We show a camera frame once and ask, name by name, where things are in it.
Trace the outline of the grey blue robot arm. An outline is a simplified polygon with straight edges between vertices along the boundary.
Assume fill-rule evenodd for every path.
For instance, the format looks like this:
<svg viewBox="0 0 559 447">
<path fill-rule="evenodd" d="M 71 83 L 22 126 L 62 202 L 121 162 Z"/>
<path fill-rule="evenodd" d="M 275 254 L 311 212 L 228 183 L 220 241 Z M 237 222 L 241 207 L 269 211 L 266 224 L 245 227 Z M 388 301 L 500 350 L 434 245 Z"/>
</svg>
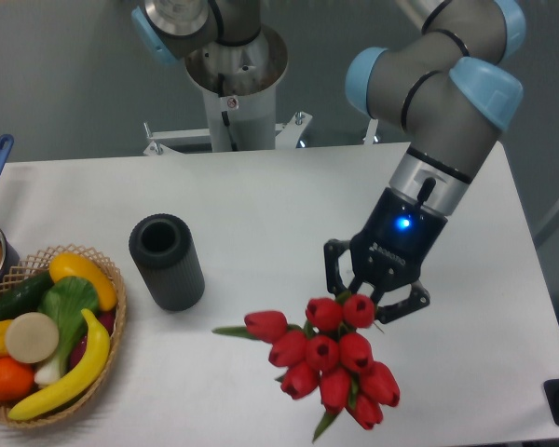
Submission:
<svg viewBox="0 0 559 447">
<path fill-rule="evenodd" d="M 392 51 L 370 47 L 348 67 L 348 102 L 411 140 L 359 234 L 323 248 L 328 291 L 403 286 L 409 296 L 379 307 L 383 323 L 425 307 L 421 265 L 523 98 L 500 68 L 525 39 L 513 1 L 404 1 L 420 37 Z M 131 19 L 164 63 L 183 61 L 201 89 L 216 152 L 275 149 L 276 86 L 287 68 L 281 37 L 257 1 L 142 1 Z"/>
</svg>

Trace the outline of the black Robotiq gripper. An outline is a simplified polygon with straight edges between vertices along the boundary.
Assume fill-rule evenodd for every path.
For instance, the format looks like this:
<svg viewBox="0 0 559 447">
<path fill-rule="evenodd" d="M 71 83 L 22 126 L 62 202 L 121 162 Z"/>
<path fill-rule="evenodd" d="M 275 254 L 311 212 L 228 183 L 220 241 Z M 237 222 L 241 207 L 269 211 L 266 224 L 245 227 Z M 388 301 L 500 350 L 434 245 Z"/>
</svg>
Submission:
<svg viewBox="0 0 559 447">
<path fill-rule="evenodd" d="M 362 284 L 373 288 L 371 299 L 410 285 L 407 298 L 379 306 L 375 320 L 388 324 L 430 304 L 429 291 L 419 279 L 421 265 L 441 234 L 447 219 L 425 207 L 434 187 L 423 185 L 415 199 L 386 188 L 362 230 L 350 241 L 330 239 L 323 245 L 327 292 L 356 293 Z M 350 251 L 354 277 L 346 286 L 339 259 Z"/>
</svg>

